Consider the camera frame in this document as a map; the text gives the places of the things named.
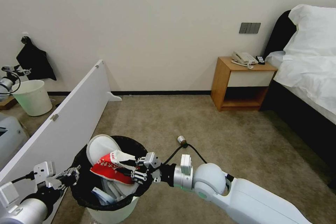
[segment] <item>wooden nightstand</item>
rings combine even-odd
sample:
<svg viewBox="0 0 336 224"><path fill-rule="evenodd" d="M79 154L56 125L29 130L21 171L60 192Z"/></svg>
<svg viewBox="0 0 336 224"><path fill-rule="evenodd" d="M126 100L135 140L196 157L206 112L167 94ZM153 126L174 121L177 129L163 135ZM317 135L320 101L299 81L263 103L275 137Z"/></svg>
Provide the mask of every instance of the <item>wooden nightstand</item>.
<svg viewBox="0 0 336 224"><path fill-rule="evenodd" d="M247 69L231 62L231 57L219 57L211 98L218 111L259 110L277 69L266 63Z"/></svg>

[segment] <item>black headboard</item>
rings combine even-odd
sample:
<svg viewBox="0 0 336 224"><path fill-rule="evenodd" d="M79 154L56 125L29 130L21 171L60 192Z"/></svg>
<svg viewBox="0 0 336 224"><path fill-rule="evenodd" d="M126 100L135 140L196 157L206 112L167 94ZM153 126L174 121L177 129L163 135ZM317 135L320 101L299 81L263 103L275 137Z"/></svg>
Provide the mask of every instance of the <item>black headboard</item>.
<svg viewBox="0 0 336 224"><path fill-rule="evenodd" d="M265 48L264 59L274 51L282 51L290 38L296 32L296 26L289 19L289 10L284 12L276 21L272 34Z"/></svg>

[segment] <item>light switch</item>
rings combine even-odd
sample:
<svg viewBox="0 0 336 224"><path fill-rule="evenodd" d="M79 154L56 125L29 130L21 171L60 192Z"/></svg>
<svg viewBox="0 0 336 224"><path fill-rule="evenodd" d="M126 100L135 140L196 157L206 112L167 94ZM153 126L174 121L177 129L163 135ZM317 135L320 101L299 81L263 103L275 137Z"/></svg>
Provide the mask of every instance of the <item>light switch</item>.
<svg viewBox="0 0 336 224"><path fill-rule="evenodd" d="M242 23L240 25L239 33L246 33L248 23Z"/></svg>
<svg viewBox="0 0 336 224"><path fill-rule="evenodd" d="M242 23L239 33L256 34L259 31L261 23Z"/></svg>

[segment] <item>white cardboard panel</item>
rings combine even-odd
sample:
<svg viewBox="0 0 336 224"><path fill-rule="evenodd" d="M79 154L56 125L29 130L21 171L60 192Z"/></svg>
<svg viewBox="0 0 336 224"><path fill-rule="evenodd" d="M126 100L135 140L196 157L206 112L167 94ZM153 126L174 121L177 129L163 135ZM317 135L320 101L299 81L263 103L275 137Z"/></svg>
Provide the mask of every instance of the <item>white cardboard panel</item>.
<svg viewBox="0 0 336 224"><path fill-rule="evenodd" d="M105 66L102 60L89 71L27 143L0 171L0 184L12 181L33 170L43 161L54 161L56 172L67 169L78 151L90 140L93 131L109 100L121 100L110 93ZM35 183L23 180L15 183L20 200L34 192ZM51 223L60 201L52 215L44 222ZM4 208L0 206L0 216Z"/></svg>

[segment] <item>black bag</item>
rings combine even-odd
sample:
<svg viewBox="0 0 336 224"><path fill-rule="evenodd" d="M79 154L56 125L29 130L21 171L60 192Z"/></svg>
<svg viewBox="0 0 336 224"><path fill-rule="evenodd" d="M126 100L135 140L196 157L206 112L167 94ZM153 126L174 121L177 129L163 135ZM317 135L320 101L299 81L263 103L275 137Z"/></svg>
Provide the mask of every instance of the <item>black bag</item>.
<svg viewBox="0 0 336 224"><path fill-rule="evenodd" d="M24 44L24 47L16 59L22 69L31 69L31 73L27 75L28 79L50 78L56 81L54 71L47 59L47 53L34 46L29 37L22 37L21 42Z"/></svg>
<svg viewBox="0 0 336 224"><path fill-rule="evenodd" d="M136 156L146 156L147 150L134 139L126 136L111 136L119 145L121 151ZM146 185L139 185L135 193L128 195L124 199L113 205L101 205L95 195L91 192L94 187L102 190L101 177L90 172L92 167L86 156L86 145L76 155L73 160L72 167L80 165L79 179L76 185L71 186L71 192L78 205L99 211L115 211L121 209L132 202L133 196L141 196L150 187L153 180L147 180Z"/></svg>

